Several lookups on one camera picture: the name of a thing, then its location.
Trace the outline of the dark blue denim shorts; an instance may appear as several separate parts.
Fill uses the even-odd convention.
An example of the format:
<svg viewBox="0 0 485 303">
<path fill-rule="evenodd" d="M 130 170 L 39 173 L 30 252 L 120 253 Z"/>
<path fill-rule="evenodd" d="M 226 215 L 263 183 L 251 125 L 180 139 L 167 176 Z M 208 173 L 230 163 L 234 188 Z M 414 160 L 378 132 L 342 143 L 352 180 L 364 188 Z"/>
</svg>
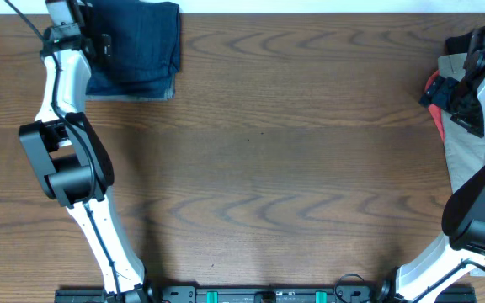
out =
<svg viewBox="0 0 485 303">
<path fill-rule="evenodd" d="M 112 37 L 112 59 L 90 61 L 95 72 L 176 75 L 180 70 L 179 5 L 172 2 L 92 1 L 95 28 Z"/>
</svg>

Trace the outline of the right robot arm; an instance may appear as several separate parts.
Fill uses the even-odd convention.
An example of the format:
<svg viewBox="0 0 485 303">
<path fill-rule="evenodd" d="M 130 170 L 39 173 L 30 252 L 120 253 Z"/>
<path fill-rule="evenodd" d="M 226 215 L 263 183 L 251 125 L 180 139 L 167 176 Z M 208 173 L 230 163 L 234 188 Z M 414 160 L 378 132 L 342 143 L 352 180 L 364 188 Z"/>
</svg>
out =
<svg viewBox="0 0 485 303">
<path fill-rule="evenodd" d="M 439 74 L 420 103 L 450 115 L 452 122 L 484 140 L 485 26 L 445 42 L 448 54 L 463 55 L 463 76 Z M 395 268 L 383 282 L 378 302 L 473 302 L 471 289 L 454 284 L 473 269 L 485 273 L 485 151 L 482 167 L 445 205 L 442 232 L 411 263 Z"/>
</svg>

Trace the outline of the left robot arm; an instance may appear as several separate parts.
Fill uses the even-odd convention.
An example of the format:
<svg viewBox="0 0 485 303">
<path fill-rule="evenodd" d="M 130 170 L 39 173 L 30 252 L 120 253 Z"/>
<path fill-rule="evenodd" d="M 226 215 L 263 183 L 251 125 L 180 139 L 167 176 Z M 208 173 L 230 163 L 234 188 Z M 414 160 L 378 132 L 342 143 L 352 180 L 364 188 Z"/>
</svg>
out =
<svg viewBox="0 0 485 303">
<path fill-rule="evenodd" d="M 86 88 L 96 55 L 84 33 L 82 1 L 48 1 L 52 25 L 38 33 L 47 76 L 34 122 L 19 141 L 42 190 L 67 210 L 83 231 L 104 279 L 100 289 L 62 289 L 56 302 L 159 302 L 115 208 L 115 174 L 108 152 L 85 115 Z"/>
</svg>

